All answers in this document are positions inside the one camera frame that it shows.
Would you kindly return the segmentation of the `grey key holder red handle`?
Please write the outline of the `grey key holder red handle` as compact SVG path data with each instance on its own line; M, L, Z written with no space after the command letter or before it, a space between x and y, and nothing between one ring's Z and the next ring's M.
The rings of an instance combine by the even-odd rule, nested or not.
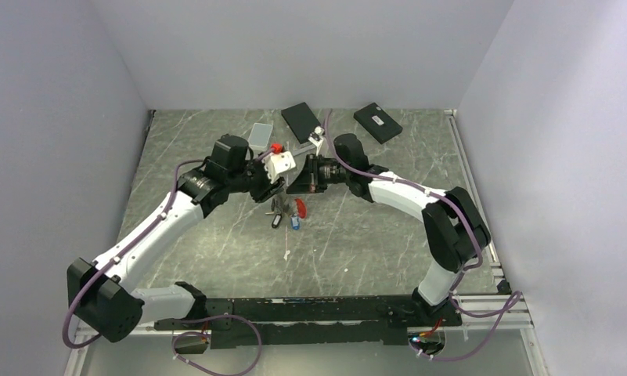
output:
M282 217L296 215L300 219L305 219L308 215L308 209L302 199L285 193L275 195L271 206L273 213Z

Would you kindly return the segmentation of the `blue key tag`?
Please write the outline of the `blue key tag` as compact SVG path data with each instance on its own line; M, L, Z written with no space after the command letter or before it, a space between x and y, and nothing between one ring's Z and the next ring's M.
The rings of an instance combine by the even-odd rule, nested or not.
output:
M293 230L299 230L301 225L300 218L297 215L292 215L290 217L290 224Z

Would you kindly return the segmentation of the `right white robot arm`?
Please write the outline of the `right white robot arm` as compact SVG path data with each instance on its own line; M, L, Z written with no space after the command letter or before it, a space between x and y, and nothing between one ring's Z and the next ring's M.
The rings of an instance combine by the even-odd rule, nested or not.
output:
M384 204L423 223L434 259L413 292L413 316L431 325L443 313L470 260L478 261L492 238L467 190L437 190L410 182L389 169L371 164L356 135L345 133L333 141L333 157L309 154L286 192L323 193L344 184L356 197Z

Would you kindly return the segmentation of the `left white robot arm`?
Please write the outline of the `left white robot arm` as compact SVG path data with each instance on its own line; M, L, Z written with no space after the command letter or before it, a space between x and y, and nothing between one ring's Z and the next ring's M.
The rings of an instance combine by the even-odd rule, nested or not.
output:
M92 261L78 258L68 267L65 345L79 349L90 343L72 341L73 317L109 342L119 342L146 322L174 319L188 329L199 327L208 316L202 291L186 282L139 289L140 279L170 245L231 194L247 193L255 202L265 202L282 189L285 174L295 167L293 154L279 144L254 156L248 141L233 135L218 139L204 159L177 164L170 191L129 235Z

